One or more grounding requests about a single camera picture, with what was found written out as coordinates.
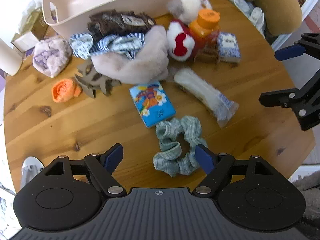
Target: round wooden table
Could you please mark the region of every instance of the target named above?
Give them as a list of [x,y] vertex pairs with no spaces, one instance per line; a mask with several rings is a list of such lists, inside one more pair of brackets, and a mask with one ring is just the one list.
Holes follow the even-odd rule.
[[[221,13],[221,30],[234,33],[241,51],[241,63],[196,62],[193,70],[222,91],[240,107],[226,127],[194,96],[181,91],[173,82],[162,82],[176,109],[176,117],[196,116],[202,136],[215,153],[226,152],[238,159],[260,155],[289,177],[314,147],[312,131],[301,131],[290,109],[266,108],[258,98],[262,92],[294,87],[281,62],[250,21],[228,0],[210,0]],[[169,16],[157,19],[169,24]],[[113,176],[126,190],[130,187],[185,187],[193,189],[205,176],[198,169],[190,176],[156,171],[152,157],[159,142],[155,128],[143,124],[129,94],[132,85],[114,88],[106,97],[100,91],[95,99],[84,93],[66,103],[54,103],[51,87],[62,78],[77,73],[83,61],[73,57],[57,78],[48,78],[32,66],[31,57],[20,71],[7,80],[4,102],[6,149],[13,183],[20,187],[21,165],[27,156],[44,165],[58,155],[82,159],[90,153],[103,153],[115,143],[124,147],[124,159]]]

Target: orange sock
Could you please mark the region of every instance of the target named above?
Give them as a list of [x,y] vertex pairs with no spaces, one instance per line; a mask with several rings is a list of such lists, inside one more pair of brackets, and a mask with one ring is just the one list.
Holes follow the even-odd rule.
[[56,103],[66,102],[73,97],[78,97],[82,88],[72,78],[62,79],[51,89],[52,99]]

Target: cardboard box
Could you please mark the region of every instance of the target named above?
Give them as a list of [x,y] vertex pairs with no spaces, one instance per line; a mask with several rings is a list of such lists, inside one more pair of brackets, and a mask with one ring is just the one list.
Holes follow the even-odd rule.
[[21,34],[16,33],[11,44],[19,51],[25,52],[42,40],[47,28],[48,25],[44,21],[42,9],[38,8],[29,15]]

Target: cartoon print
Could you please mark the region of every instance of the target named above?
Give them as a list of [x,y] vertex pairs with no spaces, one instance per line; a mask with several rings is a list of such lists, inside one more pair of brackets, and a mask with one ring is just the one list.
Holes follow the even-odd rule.
[[138,89],[141,91],[137,94],[134,101],[138,103],[143,100],[143,107],[139,110],[140,115],[149,116],[149,109],[151,107],[162,106],[163,103],[167,102],[165,94],[158,91],[158,89],[162,90],[162,87],[160,88],[157,84],[152,84],[147,87],[138,87]]

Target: clutter of items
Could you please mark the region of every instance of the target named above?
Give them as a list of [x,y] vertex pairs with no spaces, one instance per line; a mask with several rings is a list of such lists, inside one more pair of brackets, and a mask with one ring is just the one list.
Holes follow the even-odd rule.
[[[237,64],[241,60],[236,36],[220,29],[220,12],[208,0],[171,0],[168,11],[174,17],[167,30],[144,12],[106,10],[91,15],[87,32],[74,33],[68,40],[55,35],[38,41],[33,49],[33,66],[42,74],[56,78],[72,55],[85,60],[73,77],[57,80],[52,99],[64,103],[83,92],[91,98],[97,90],[110,96],[113,87],[135,85],[130,93],[147,128],[156,126],[161,152],[153,158],[154,167],[175,176],[189,175],[199,167],[195,147],[201,143],[201,124],[197,117],[173,118],[176,111],[160,81],[171,74],[184,92],[193,94],[223,128],[239,105],[181,66],[170,73],[172,61],[220,61]],[[181,157],[177,136],[183,133],[190,151]]]

